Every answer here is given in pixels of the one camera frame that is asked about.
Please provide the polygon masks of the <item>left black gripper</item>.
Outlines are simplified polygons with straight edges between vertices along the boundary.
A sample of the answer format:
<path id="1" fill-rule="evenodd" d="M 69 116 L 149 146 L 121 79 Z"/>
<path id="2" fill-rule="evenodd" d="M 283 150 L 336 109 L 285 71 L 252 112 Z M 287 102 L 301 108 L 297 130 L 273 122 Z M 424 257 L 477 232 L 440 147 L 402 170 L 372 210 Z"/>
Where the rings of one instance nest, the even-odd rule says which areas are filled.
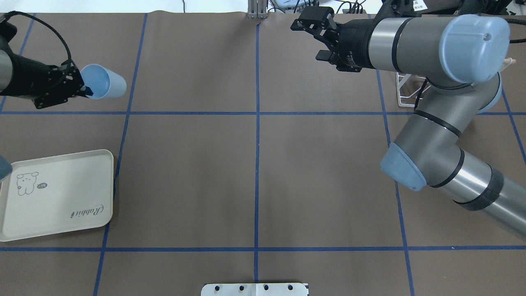
<path id="1" fill-rule="evenodd" d="M 64 104 L 75 96 L 94 95 L 72 60 L 60 66 L 46 65 L 12 54 L 11 61 L 11 96 L 31 100 L 37 109 Z"/>

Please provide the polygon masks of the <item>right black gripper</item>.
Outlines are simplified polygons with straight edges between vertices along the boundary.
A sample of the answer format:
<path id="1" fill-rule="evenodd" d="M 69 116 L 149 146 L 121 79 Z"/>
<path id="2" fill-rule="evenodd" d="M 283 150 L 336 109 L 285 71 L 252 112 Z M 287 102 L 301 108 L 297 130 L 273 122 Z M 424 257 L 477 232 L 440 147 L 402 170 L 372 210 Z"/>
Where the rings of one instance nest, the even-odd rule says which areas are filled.
<path id="1" fill-rule="evenodd" d="M 374 31 L 373 19 L 353 19 L 347 23 L 334 21 L 329 6 L 307 6 L 291 24 L 292 31 L 303 31 L 320 42 L 328 42 L 328 50 L 320 50 L 317 61 L 328 62 L 340 72 L 358 73 L 374 69 L 369 43 Z"/>

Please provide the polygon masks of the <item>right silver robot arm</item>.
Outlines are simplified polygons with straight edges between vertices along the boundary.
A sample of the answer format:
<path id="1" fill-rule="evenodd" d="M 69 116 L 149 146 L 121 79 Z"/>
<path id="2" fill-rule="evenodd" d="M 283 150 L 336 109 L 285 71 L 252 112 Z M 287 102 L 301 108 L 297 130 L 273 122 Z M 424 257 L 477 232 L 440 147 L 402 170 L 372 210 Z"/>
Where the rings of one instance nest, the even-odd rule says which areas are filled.
<path id="1" fill-rule="evenodd" d="M 510 23 L 498 16 L 422 17 L 411 0 L 385 0 L 372 19 L 334 21 L 308 6 L 291 24 L 327 48 L 316 60 L 341 72 L 377 69 L 424 76 L 430 88 L 380 162 L 399 184 L 442 190 L 525 237 L 525 187 L 457 146 L 474 116 L 502 95 Z"/>

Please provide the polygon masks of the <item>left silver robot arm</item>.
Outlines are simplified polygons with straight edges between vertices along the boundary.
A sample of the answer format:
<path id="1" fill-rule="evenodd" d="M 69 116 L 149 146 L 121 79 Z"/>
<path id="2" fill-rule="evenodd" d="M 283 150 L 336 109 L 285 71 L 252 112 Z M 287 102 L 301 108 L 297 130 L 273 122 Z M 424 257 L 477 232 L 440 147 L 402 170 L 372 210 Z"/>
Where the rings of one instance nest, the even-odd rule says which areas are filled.
<path id="1" fill-rule="evenodd" d="M 68 102 L 69 99 L 93 95 L 86 86 L 80 70 L 67 51 L 68 58 L 60 65 L 43 62 L 16 54 L 10 41 L 17 34 L 15 25 L 1 18 L 0 89 L 1 96 L 12 96 L 32 101 L 37 109 Z"/>

